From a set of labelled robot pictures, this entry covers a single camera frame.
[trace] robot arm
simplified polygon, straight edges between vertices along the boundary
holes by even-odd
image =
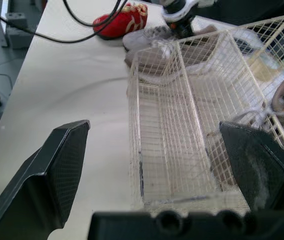
[[[191,22],[195,9],[212,6],[217,0],[160,0],[162,17],[179,38],[193,36]]]

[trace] screw hole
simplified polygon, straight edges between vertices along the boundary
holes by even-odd
[[[168,235],[177,235],[183,229],[183,220],[174,211],[161,212],[155,221],[160,231]]]
[[[232,211],[222,211],[218,213],[218,216],[233,234],[243,234],[245,232],[245,223],[236,213]]]

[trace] red shoe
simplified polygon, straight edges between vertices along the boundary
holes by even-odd
[[[109,15],[103,15],[95,19],[93,24],[98,24],[105,20]],[[148,7],[145,4],[132,5],[127,3],[122,11],[119,13],[112,22],[100,31],[97,35],[104,40],[111,40],[123,37],[125,34],[144,29],[148,19]],[[93,27],[93,31],[96,33],[105,24],[101,26]]]

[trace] shoelace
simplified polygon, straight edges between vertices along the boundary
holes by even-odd
[[[144,29],[144,34],[148,38],[155,38],[161,33],[167,33],[169,31],[168,27],[166,26],[156,26],[151,28]]]
[[[158,40],[153,40],[151,42],[151,47],[152,48],[159,48],[162,51],[162,58],[163,59],[169,59],[171,56],[171,53],[174,50],[174,46],[172,44],[167,44],[172,41],[174,41],[174,37],[170,37],[168,39],[158,39]]]

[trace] white sneaker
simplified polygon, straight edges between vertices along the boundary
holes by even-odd
[[[126,34],[123,37],[123,45],[127,51],[132,49],[148,48],[154,40],[167,40],[173,37],[171,30],[165,26],[145,28]]]

